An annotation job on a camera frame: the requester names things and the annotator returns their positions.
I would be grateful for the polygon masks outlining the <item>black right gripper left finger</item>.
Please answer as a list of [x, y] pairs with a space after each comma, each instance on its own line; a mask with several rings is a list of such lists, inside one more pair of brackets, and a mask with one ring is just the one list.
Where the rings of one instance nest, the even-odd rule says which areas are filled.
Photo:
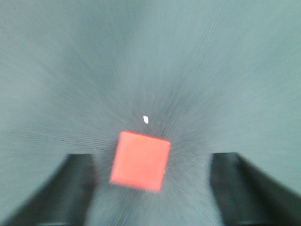
[[69, 154], [42, 188], [3, 226], [83, 226], [95, 190], [91, 154]]

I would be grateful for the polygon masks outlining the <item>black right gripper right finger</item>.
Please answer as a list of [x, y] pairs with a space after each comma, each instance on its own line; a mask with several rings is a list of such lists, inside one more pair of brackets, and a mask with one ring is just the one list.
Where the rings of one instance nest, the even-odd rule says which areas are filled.
[[299, 226], [301, 197], [238, 153], [214, 153], [212, 188], [226, 226]]

